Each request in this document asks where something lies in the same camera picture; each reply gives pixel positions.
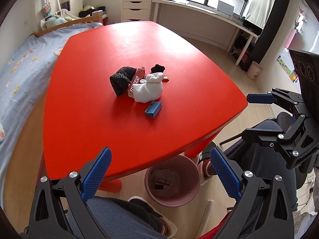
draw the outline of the desk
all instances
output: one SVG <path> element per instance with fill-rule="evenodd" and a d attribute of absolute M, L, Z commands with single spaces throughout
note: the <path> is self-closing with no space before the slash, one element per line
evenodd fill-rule
<path fill-rule="evenodd" d="M 109 77 L 123 66 L 166 67 L 163 108 L 127 92 L 116 97 Z M 80 170 L 103 146 L 112 150 L 105 180 L 170 159 L 208 139 L 247 106 L 246 97 L 208 57 L 154 22 L 108 25 L 72 36 L 52 73 L 44 114 L 44 157 L 51 180 Z"/>
<path fill-rule="evenodd" d="M 229 46 L 227 48 L 227 52 L 230 51 L 230 49 L 232 48 L 234 42 L 235 42 L 235 39 L 237 38 L 238 36 L 238 33 L 239 31 L 242 29 L 243 31 L 247 32 L 250 36 L 248 38 L 248 41 L 246 42 L 238 60 L 236 61 L 235 65 L 238 65 L 240 60 L 242 59 L 242 57 L 244 56 L 251 40 L 253 39 L 253 37 L 256 37 L 258 38 L 258 36 L 251 32 L 249 29 L 245 28 L 243 25 L 229 19 L 229 18 L 226 18 L 226 17 L 223 17 L 213 11 L 210 11 L 210 10 L 207 10 L 207 9 L 204 9 L 204 8 L 201 8 L 201 7 L 198 7 L 198 6 L 195 6 L 195 5 L 191 5 L 191 4 L 183 4 L 183 3 L 178 3 L 178 2 L 174 2 L 174 1 L 168 1 L 168 0 L 152 0 L 152 3 L 155 3 L 155 9 L 154 9 L 154 16 L 153 16 L 153 22 L 157 22 L 157 16 L 158 16 L 158 11 L 160 9 L 160 4 L 169 4 L 169 5 L 175 5 L 175 6 L 179 6 L 179 7 L 184 7 L 184 8 L 188 8 L 188 9 L 191 9 L 191 10 L 194 10 L 194 11 L 199 11 L 199 12 L 202 12 L 202 13 L 205 13 L 207 15 L 210 15 L 212 17 L 215 17 L 215 18 L 218 18 L 220 20 L 223 20 L 224 22 L 227 22 L 235 27 L 237 27 L 234 35 L 233 35 L 233 38 L 231 40 L 231 42 L 229 43 Z"/>

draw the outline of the rolled black fabric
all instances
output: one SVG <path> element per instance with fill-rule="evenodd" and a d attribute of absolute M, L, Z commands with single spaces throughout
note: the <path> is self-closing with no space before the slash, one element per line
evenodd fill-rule
<path fill-rule="evenodd" d="M 136 68 L 122 67 L 115 74 L 110 76 L 110 82 L 117 96 L 121 95 L 126 91 L 132 81 Z"/>
<path fill-rule="evenodd" d="M 154 67 L 151 68 L 151 73 L 155 73 L 155 72 L 164 72 L 165 67 L 161 66 L 159 64 L 156 64 Z"/>

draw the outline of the blue bedsheet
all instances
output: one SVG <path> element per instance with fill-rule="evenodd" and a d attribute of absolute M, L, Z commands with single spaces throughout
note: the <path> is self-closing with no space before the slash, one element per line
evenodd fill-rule
<path fill-rule="evenodd" d="M 7 167 L 22 128 L 34 106 L 46 92 L 58 58 L 57 51 L 82 31 L 101 23 L 77 24 L 39 38 L 29 37 L 0 71 L 0 204 Z"/>

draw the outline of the white drawer unit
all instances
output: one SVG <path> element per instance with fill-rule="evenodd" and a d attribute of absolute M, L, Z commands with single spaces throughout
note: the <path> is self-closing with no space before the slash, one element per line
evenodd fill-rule
<path fill-rule="evenodd" d="M 123 0 L 122 22 L 148 21 L 152 0 Z"/>

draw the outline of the gray pants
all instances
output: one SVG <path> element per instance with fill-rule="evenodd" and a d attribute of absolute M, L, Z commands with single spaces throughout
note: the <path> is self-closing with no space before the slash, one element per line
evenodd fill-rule
<path fill-rule="evenodd" d="M 271 120 L 262 122 L 256 128 L 278 130 L 280 127 Z M 275 175 L 283 178 L 286 186 L 291 209 L 297 210 L 296 175 L 294 170 L 286 168 L 283 157 L 272 148 L 263 148 L 258 144 L 248 144 L 242 139 L 232 145 L 225 155 L 239 163 L 243 170 L 250 170 L 257 177 L 272 179 Z M 243 238 L 249 234 L 256 221 L 262 199 L 256 198 L 247 223 L 240 235 Z M 93 198 L 88 200 L 91 212 L 111 239 L 156 239 L 165 238 L 143 219 L 120 207 L 106 198 Z M 68 220 L 74 234 L 83 238 L 72 215 Z"/>

